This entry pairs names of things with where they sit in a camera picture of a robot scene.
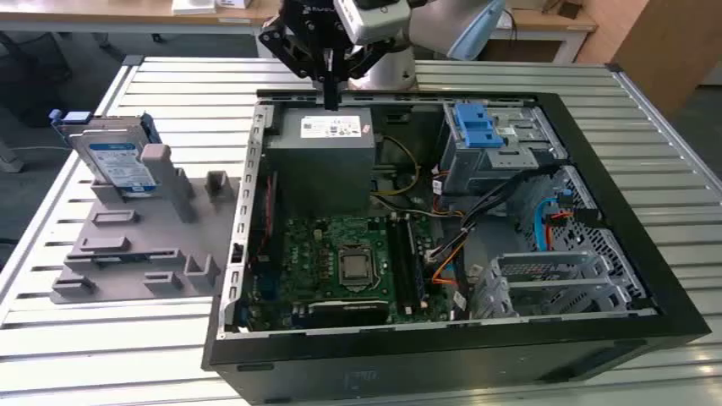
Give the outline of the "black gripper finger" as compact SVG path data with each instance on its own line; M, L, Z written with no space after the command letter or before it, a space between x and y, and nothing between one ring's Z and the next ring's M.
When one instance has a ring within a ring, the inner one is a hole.
M271 18L259 34L262 44L302 79L311 79L323 93L326 110L333 110L333 66L325 50L310 50L281 20Z
M359 79L397 45L395 40L371 43L359 51L347 53L350 47L333 49L333 110L339 110L341 85L350 79Z

